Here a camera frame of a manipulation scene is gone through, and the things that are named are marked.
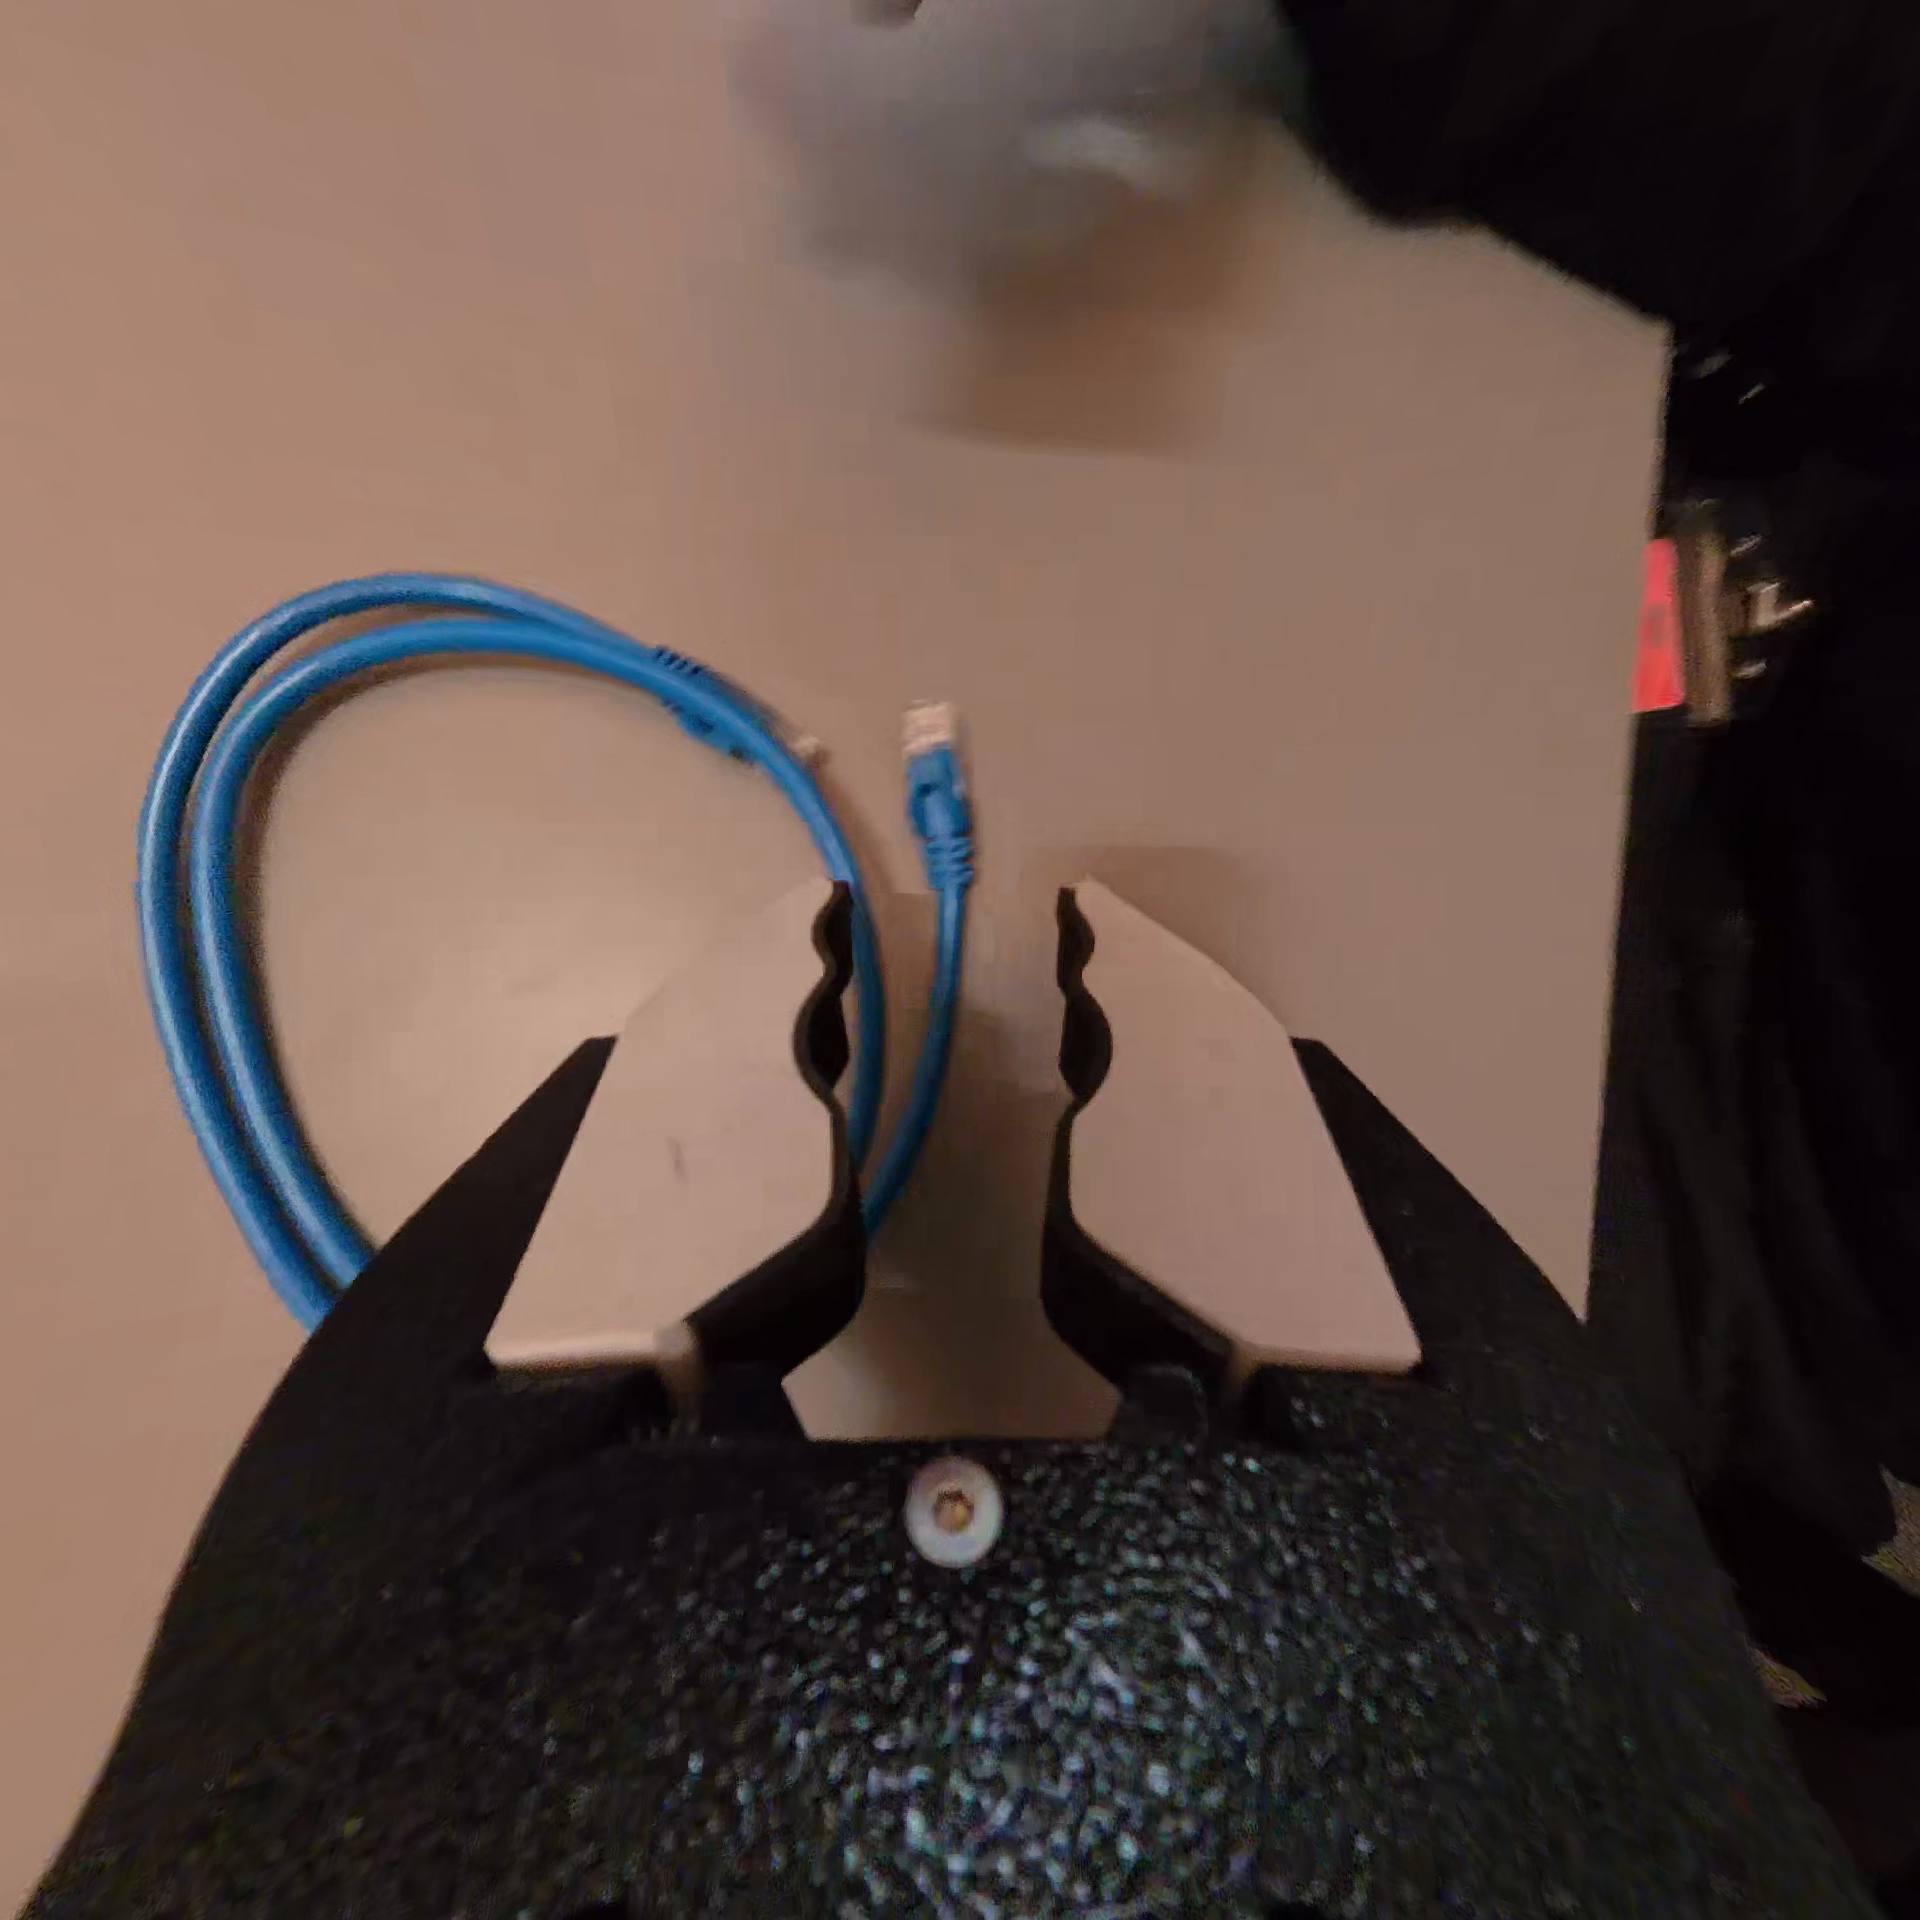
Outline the grey desk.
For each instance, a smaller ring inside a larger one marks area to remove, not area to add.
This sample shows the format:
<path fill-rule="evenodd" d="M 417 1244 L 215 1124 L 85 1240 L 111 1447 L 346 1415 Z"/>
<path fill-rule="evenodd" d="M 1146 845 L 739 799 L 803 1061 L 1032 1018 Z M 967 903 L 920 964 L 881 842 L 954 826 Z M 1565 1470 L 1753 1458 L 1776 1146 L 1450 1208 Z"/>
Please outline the grey desk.
<path fill-rule="evenodd" d="M 161 1064 L 140 791 L 225 637 L 387 570 L 552 592 L 821 739 L 877 888 L 967 726 L 943 1132 L 843 1434 L 1069 1431 L 1032 1303 L 1051 896 L 1328 1039 L 1564 1292 L 1665 340 L 1283 135 L 971 304 L 813 253 L 693 4 L 4 4 L 4 1475 L 180 1471 L 295 1348 Z"/>

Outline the person's dark clothing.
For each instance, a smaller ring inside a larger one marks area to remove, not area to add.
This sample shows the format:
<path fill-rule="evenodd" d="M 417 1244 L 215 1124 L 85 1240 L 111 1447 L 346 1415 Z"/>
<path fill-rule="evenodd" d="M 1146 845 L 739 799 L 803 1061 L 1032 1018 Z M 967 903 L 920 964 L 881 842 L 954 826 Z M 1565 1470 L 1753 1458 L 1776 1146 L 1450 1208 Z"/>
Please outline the person's dark clothing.
<path fill-rule="evenodd" d="M 1793 1758 L 1915 1915 L 1915 390 L 1672 357 L 1668 495 L 1762 508 L 1813 621 L 1736 723 L 1635 723 L 1589 1317 Z"/>

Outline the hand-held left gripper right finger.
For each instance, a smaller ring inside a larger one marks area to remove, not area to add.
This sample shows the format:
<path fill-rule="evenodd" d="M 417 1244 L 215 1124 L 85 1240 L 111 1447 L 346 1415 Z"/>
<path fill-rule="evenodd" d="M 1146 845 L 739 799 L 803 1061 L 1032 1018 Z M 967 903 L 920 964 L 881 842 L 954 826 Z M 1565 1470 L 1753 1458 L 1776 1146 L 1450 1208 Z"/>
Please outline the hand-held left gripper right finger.
<path fill-rule="evenodd" d="M 1059 894 L 1060 1116 L 1041 1300 L 1116 1388 L 1412 1375 L 1424 1350 L 1277 1019 L 1106 882 Z"/>

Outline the person's right forearm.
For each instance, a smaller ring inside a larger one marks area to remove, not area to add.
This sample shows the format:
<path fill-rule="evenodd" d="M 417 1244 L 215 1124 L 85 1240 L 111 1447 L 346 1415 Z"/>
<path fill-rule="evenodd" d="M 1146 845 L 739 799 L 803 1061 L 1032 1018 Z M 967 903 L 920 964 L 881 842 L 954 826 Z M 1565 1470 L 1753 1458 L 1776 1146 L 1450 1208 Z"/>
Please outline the person's right forearm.
<path fill-rule="evenodd" d="M 1283 4 L 1377 213 L 1474 223 L 1677 331 L 1915 347 L 1915 2 Z"/>

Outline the red-labelled metal bracket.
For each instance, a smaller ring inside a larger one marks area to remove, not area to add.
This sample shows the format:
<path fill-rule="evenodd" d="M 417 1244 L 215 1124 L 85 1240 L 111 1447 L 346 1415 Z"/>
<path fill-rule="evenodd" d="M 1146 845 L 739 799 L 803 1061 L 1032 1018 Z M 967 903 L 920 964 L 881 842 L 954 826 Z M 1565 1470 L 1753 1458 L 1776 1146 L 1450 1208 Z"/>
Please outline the red-labelled metal bracket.
<path fill-rule="evenodd" d="M 1635 717 L 1728 730 L 1813 621 L 1818 600 L 1784 570 L 1762 508 L 1737 495 L 1668 495 L 1643 550 Z"/>

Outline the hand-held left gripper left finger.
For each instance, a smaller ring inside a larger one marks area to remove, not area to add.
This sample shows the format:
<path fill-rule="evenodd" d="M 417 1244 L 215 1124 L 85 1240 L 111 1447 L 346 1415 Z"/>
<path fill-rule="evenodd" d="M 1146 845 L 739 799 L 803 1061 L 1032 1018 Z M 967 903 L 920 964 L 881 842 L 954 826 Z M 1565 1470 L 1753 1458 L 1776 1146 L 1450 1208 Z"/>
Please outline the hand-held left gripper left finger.
<path fill-rule="evenodd" d="M 497 1367 L 784 1381 L 848 1327 L 866 1287 L 851 971 L 851 888 L 808 879 L 631 1013 L 488 1334 Z"/>

